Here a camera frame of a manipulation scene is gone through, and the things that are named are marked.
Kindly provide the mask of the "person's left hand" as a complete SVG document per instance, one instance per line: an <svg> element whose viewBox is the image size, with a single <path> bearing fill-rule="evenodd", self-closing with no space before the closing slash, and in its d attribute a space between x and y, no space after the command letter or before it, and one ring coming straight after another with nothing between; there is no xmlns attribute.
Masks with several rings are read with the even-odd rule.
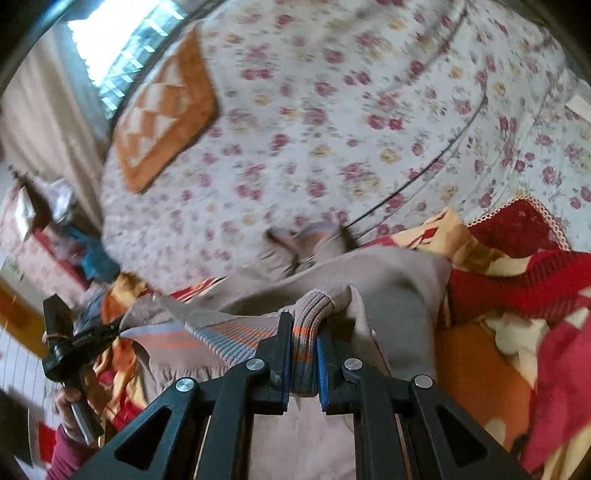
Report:
<svg viewBox="0 0 591 480"><path fill-rule="evenodd" d="M94 446L95 442L87 443L77 424L71 405L80 401L83 395L76 388L62 387L55 397L55 406L61 418L61 426L66 436L77 443Z"/></svg>

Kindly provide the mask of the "maroon sleeved left forearm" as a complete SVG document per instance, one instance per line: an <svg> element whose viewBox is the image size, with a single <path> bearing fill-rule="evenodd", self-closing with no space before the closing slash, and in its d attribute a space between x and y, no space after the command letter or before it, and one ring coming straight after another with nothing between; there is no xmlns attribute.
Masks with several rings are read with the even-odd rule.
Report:
<svg viewBox="0 0 591 480"><path fill-rule="evenodd" d="M76 473L99 449L76 442L68 436L63 426L56 431L56 443L46 480L67 480Z"/></svg>

